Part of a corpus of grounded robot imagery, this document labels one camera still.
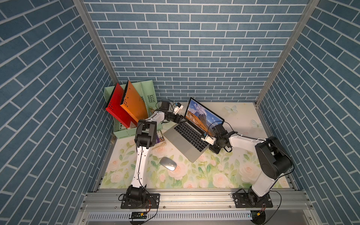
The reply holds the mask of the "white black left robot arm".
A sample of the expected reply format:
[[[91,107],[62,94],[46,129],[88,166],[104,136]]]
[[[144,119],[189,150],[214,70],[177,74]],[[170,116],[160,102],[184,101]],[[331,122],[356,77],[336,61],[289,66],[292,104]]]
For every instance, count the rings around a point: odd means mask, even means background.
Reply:
[[[146,182],[143,181],[146,175],[146,162],[149,157],[151,147],[156,144],[157,125],[162,121],[173,121],[175,123],[184,123],[185,117],[178,114],[183,108],[181,103],[174,104],[170,111],[170,102],[165,100],[161,107],[154,111],[154,114],[145,120],[140,120],[137,125],[135,144],[137,151],[136,168],[134,178],[124,195],[123,202],[137,203],[143,205],[149,203],[147,200]]]

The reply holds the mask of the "silver wireless mouse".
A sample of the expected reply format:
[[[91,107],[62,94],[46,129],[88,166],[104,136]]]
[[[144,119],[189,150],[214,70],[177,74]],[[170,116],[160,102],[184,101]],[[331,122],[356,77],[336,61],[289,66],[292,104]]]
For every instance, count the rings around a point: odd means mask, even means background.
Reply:
[[[162,157],[160,160],[160,164],[170,171],[174,171],[177,167],[176,162],[174,162],[168,157]]]

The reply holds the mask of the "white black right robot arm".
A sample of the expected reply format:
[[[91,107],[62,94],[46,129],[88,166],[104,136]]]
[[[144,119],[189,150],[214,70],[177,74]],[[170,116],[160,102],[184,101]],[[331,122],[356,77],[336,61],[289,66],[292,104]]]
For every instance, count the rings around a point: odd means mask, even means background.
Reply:
[[[257,154],[261,173],[255,183],[248,189],[247,200],[251,206],[259,204],[269,194],[277,180],[286,175],[293,167],[293,161],[276,137],[259,139],[240,135],[235,131],[228,132],[222,124],[209,127],[213,134],[208,131],[203,139],[210,144],[210,150],[219,153],[221,149],[227,150],[243,148]]]

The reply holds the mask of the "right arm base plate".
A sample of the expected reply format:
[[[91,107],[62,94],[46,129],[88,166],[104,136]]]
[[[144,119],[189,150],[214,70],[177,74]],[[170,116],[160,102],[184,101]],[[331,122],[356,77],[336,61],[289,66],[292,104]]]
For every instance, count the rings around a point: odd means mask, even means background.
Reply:
[[[236,208],[273,208],[269,192],[259,197],[250,187],[248,192],[239,189],[232,194]]]

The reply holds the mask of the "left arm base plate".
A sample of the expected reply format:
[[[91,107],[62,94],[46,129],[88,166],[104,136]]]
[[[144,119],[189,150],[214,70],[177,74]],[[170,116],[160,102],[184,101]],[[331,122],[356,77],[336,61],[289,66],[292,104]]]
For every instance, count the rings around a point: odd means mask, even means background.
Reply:
[[[143,187],[130,185],[121,200],[121,209],[157,209],[159,193],[148,193]]]

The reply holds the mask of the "silver laptop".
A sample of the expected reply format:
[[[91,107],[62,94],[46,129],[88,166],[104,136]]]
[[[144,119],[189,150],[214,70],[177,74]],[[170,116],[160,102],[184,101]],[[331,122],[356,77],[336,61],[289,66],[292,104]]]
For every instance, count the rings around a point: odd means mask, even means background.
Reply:
[[[214,137],[212,127],[224,124],[225,120],[194,98],[190,98],[188,102],[185,119],[186,122],[167,130],[164,137],[194,163],[210,146],[201,138]]]

